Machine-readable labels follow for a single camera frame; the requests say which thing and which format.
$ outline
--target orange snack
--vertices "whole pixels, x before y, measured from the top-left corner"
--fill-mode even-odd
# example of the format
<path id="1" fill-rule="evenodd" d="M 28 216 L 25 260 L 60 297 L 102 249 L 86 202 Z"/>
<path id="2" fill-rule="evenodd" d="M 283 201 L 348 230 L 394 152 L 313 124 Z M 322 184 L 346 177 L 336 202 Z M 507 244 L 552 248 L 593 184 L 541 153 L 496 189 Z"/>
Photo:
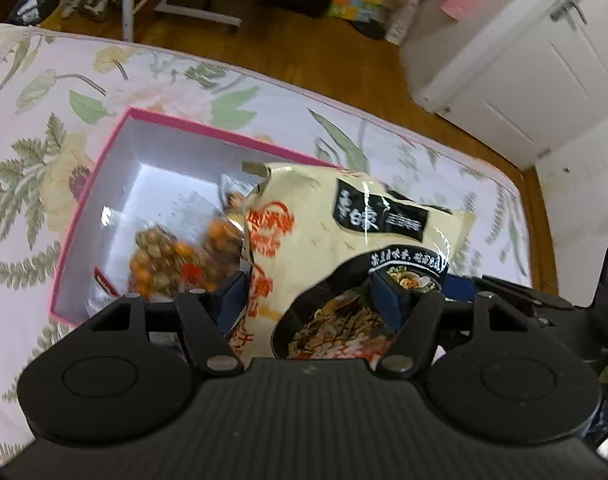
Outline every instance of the orange snack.
<path id="1" fill-rule="evenodd" d="M 148 285 L 148 283 L 150 283 L 150 281 L 153 279 L 153 275 L 150 272 L 148 272 L 148 270 L 144 269 L 143 267 L 140 267 L 139 269 L 134 270 L 133 274 L 135 275 L 135 280 L 140 285 Z"/>
<path id="2" fill-rule="evenodd" d="M 209 224 L 209 238 L 217 240 L 226 236 L 226 222 L 220 218 L 213 219 Z"/>
<path id="3" fill-rule="evenodd" d="M 185 258 L 192 258 L 193 254 L 195 253 L 193 248 L 184 242 L 175 242 L 173 244 L 173 249 L 175 250 L 175 254 L 184 256 Z"/>
<path id="4" fill-rule="evenodd" d="M 228 239 L 226 237 L 215 238 L 213 240 L 213 246 L 216 251 L 225 251 L 228 247 Z"/>
<path id="5" fill-rule="evenodd" d="M 146 237 L 146 241 L 149 244 L 157 244 L 157 243 L 159 243 L 159 240 L 161 240 L 161 238 L 162 238 L 161 232 L 159 232 L 159 230 L 155 229 L 155 228 L 148 229 L 144 233 L 144 236 Z"/>
<path id="6" fill-rule="evenodd" d="M 133 259 L 141 266 L 147 266 L 150 263 L 150 256 L 143 249 L 138 249 L 133 256 Z"/>
<path id="7" fill-rule="evenodd" d="M 135 273 L 138 270 L 142 269 L 143 267 L 137 263 L 137 260 L 135 258 L 131 258 L 130 259 L 130 264 L 129 264 L 130 270 Z"/>
<path id="8" fill-rule="evenodd" d="M 150 296 L 150 288 L 148 288 L 148 285 L 137 285 L 135 287 L 135 292 L 138 293 L 142 298 L 148 298 Z"/>

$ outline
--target open cardboard box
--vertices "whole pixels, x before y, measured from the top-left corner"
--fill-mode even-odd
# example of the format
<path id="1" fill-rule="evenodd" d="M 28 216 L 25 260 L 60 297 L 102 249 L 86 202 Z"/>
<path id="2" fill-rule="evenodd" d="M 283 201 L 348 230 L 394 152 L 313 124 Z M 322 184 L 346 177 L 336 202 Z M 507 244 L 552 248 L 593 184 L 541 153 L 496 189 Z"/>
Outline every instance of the open cardboard box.
<path id="1" fill-rule="evenodd" d="M 120 294 L 127 291 L 134 236 L 147 224 L 197 240 L 221 208 L 223 173 L 251 184 L 242 162 L 331 166 L 251 137 L 129 108 L 119 121 L 79 200 L 62 247 L 49 313 L 78 325 L 98 267 Z"/>

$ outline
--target door handle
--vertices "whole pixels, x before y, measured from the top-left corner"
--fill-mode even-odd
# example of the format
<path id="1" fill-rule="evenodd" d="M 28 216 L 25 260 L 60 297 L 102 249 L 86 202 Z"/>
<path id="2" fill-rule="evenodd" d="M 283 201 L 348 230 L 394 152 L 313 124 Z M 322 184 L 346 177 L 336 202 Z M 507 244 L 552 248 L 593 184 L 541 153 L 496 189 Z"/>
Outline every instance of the door handle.
<path id="1" fill-rule="evenodd" d="M 577 10 L 583 24 L 587 25 L 588 20 L 586 19 L 586 15 L 583 13 L 583 10 L 581 10 L 581 7 L 577 4 L 577 2 L 570 2 L 570 4 Z"/>
<path id="2" fill-rule="evenodd" d="M 553 20 L 554 22 L 558 22 L 564 16 L 567 16 L 568 13 L 570 12 L 570 10 L 574 8 L 579 13 L 579 16 L 580 16 L 583 24 L 587 25 L 588 20 L 586 19 L 586 15 L 581 10 L 580 4 L 579 4 L 580 1 L 581 0 L 564 0 L 564 3 L 562 3 L 561 6 L 557 7 L 553 12 L 550 13 L 550 19 Z"/>

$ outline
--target mattress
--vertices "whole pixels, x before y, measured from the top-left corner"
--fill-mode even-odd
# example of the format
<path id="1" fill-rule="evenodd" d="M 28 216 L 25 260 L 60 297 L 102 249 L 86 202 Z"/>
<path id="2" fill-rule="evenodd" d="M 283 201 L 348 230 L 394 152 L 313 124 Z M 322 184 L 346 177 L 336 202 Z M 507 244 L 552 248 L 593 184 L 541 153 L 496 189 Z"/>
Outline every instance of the mattress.
<path id="1" fill-rule="evenodd" d="M 213 60 L 0 25 L 0 464 L 31 441 L 17 402 L 21 370 L 71 330 L 47 314 L 54 266 L 85 180 L 127 107 L 212 124 L 351 170 L 366 160 L 370 173 L 412 200 L 474 211 L 450 272 L 530 285 L 519 192 L 480 160 Z"/>

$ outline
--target cabinet door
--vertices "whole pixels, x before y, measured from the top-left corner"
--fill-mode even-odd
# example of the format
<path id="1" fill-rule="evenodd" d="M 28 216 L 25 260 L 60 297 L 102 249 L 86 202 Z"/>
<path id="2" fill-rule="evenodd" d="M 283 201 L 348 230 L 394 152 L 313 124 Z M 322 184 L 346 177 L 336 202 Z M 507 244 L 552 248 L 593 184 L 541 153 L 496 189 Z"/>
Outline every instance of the cabinet door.
<path id="1" fill-rule="evenodd" d="M 546 14 L 440 115 L 520 168 L 608 115 L 608 0 L 578 6 L 585 24 Z"/>

